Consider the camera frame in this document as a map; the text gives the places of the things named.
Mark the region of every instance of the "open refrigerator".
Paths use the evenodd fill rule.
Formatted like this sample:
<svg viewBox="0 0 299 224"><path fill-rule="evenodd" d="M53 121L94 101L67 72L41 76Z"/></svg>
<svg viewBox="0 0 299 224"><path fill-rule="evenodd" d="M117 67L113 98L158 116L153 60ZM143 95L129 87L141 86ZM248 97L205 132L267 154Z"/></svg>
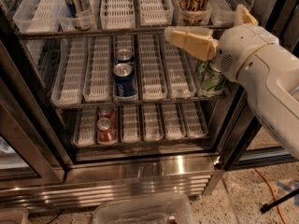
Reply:
<svg viewBox="0 0 299 224"><path fill-rule="evenodd" d="M240 3L298 56L297 0L209 0L200 27L219 38ZM81 21L64 0L0 5L0 206L40 212L208 195L227 171L296 161L280 146L248 148L261 125L240 86L201 94L198 61L164 39L165 27L190 15L177 0L91 0L87 31L74 28ZM117 49L135 55L129 98L115 91ZM97 141L103 106L115 110L114 144Z"/></svg>

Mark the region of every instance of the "speckled floor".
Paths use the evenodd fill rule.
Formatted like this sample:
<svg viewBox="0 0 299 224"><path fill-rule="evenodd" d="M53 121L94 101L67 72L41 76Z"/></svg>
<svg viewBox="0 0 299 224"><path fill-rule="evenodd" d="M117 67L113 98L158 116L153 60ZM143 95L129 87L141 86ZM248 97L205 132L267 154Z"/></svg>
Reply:
<svg viewBox="0 0 299 224"><path fill-rule="evenodd" d="M261 130L252 144L273 144L274 140ZM299 188L299 162L285 163L258 168L272 185L277 197L283 197ZM228 172L214 189L212 195L190 199L195 223L217 224L280 224L283 223L278 210L272 208L262 214L260 208L273 202L270 188L254 169ZM51 224L92 224L95 208L64 211ZM280 205L286 223L299 223L299 196ZM32 224L46 224L57 213L30 215Z"/></svg>

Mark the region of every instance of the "beverage cooler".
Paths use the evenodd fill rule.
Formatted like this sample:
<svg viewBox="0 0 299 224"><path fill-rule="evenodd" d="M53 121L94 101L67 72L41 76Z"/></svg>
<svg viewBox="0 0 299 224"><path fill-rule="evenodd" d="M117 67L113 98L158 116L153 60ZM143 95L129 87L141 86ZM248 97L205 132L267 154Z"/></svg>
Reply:
<svg viewBox="0 0 299 224"><path fill-rule="evenodd" d="M74 18L65 0L0 0L0 206L208 195L227 171L296 161L280 145L250 148L261 124L247 93L226 80L204 94L198 60L164 29L195 25L219 38L243 4L298 56L297 3L208 0L196 12L178 0L90 0ZM124 50L134 55L125 63ZM133 89L119 88L116 67L134 74Z"/></svg>

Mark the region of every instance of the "cable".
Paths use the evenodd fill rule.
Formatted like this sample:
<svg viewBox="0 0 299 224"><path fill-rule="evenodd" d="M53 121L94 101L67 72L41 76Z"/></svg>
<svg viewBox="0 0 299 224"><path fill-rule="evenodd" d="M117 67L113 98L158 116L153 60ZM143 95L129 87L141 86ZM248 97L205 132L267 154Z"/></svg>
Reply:
<svg viewBox="0 0 299 224"><path fill-rule="evenodd" d="M59 214L57 214L57 216L55 218L53 218L51 221L47 222L46 224L50 224L52 223L54 220L56 220L62 213L64 210L62 210Z"/></svg>
<svg viewBox="0 0 299 224"><path fill-rule="evenodd" d="M259 176L263 179L263 181L268 185L268 187L270 188L271 193L273 195L274 201L276 201L277 200L277 195L275 194L274 189L272 188L272 185L270 184L270 182L268 181L268 179L258 169L254 168L254 170L255 170L256 173L259 174ZM282 222L284 224L287 224L284 216L282 215L282 212L280 210L279 205L277 205L277 209L278 209L278 213L280 215L280 218L281 218Z"/></svg>

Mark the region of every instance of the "blue can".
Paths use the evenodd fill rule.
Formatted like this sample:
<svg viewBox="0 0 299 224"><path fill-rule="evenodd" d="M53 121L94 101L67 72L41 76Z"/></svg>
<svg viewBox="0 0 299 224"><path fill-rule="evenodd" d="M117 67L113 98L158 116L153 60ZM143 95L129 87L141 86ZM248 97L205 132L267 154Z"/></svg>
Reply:
<svg viewBox="0 0 299 224"><path fill-rule="evenodd" d="M118 63L129 63L134 67L135 57L129 49L118 49L115 52L115 64Z"/></svg>
<svg viewBox="0 0 299 224"><path fill-rule="evenodd" d="M135 95L134 72L129 63L116 64L113 67L113 79L117 96L130 97Z"/></svg>

